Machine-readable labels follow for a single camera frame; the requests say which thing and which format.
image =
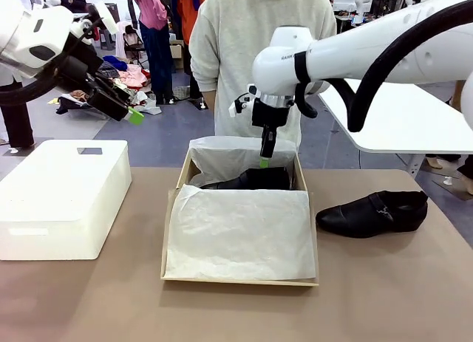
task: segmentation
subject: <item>floor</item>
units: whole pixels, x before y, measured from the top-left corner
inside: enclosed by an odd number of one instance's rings
[[[174,74],[174,86],[186,84],[186,75]],[[441,100],[448,100],[454,86],[453,83],[442,83],[423,88]],[[212,135],[214,130],[212,114],[209,111],[198,111],[187,101],[162,106],[162,114],[146,115],[141,126],[133,126],[128,122],[107,121],[80,111],[57,115],[57,106],[48,102],[60,94],[61,91],[54,90],[28,104],[35,137],[127,140],[132,166],[179,168],[183,164],[189,140]],[[362,168],[404,168],[401,159],[394,154],[359,154],[342,131],[334,134],[327,151],[333,118],[317,97],[309,101],[318,109],[319,117],[315,120],[304,118],[302,121],[300,157],[304,168],[322,168],[326,153],[327,168],[358,168],[360,164]],[[2,132],[4,125],[0,115],[0,137]],[[22,160],[21,157],[7,156],[8,152],[8,146],[0,146],[0,179]],[[417,181],[473,246],[471,202],[464,202],[443,190],[433,183],[435,178],[436,175],[421,172]]]

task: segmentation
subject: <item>brown tabletop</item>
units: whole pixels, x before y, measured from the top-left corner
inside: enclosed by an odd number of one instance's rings
[[[305,171],[315,209],[418,190],[401,171]],[[134,168],[96,261],[0,262],[1,342],[467,342],[473,253],[437,206],[415,234],[319,233],[319,288],[160,280],[179,170]]]

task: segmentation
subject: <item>chair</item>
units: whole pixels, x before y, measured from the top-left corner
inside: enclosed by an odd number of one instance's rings
[[[129,44],[126,40],[127,35],[136,35],[137,43]],[[143,41],[141,40],[140,36],[138,35],[136,29],[133,28],[133,26],[126,26],[125,33],[123,34],[123,41],[125,42],[125,52],[130,52],[132,54],[132,61],[136,60],[137,63],[144,69],[143,64],[140,61],[140,54],[142,52],[146,53],[146,49],[143,44]]]

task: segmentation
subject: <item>pink cloth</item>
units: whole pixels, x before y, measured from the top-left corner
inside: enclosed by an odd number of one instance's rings
[[[140,21],[148,28],[162,30],[168,23],[168,13],[161,0],[135,0],[140,8]]]
[[[141,72],[141,67],[138,65],[128,65],[127,71],[119,71],[120,80],[128,87],[141,88],[148,80]]]

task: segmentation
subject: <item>white sweatshirt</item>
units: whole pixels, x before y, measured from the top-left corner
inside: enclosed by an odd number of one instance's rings
[[[201,92],[217,91],[215,135],[261,137],[251,110],[231,118],[228,107],[252,83],[254,58],[277,27],[309,27],[316,39],[336,34],[329,0],[205,0],[190,41],[191,67]],[[301,142],[301,114],[292,107],[278,137]]]

